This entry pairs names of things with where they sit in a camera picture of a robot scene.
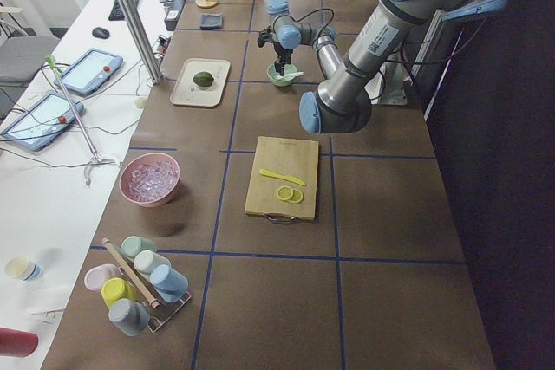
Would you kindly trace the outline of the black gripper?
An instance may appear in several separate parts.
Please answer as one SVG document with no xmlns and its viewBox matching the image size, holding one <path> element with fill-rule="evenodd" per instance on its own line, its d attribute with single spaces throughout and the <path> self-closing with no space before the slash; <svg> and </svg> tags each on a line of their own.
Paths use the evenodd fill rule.
<svg viewBox="0 0 555 370">
<path fill-rule="evenodd" d="M 277 53 L 277 59 L 274 68 L 277 73 L 284 75 L 286 64 L 291 64 L 292 49 L 285 49 L 280 43 L 274 44 L 274 50 Z"/>
</svg>

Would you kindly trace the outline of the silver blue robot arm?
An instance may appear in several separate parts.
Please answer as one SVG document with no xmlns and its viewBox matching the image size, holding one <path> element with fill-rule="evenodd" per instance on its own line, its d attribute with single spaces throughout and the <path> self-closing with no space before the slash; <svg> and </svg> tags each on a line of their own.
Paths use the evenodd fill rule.
<svg viewBox="0 0 555 370">
<path fill-rule="evenodd" d="M 279 75 L 285 74 L 296 47 L 311 46 L 325 79 L 317 90 L 302 95 L 301 124 L 308 133 L 352 133 L 368 123 L 372 112 L 367 84 L 412 27 L 424 24 L 437 10 L 443 10 L 447 21 L 465 21 L 494 15 L 507 4 L 508 0 L 378 0 L 345 55 L 339 55 L 328 26 L 300 23 L 288 6 L 270 6 L 270 24 L 259 32 L 258 46 L 273 45 Z"/>
</svg>

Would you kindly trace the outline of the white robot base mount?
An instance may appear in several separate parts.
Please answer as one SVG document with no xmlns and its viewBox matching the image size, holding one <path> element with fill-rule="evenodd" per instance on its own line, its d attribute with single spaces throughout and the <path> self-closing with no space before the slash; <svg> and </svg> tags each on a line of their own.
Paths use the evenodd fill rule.
<svg viewBox="0 0 555 370">
<path fill-rule="evenodd" d="M 385 62 L 375 77 L 375 92 L 371 101 L 376 105 L 407 106 L 408 96 L 404 84 L 407 76 L 401 64 Z"/>
</svg>

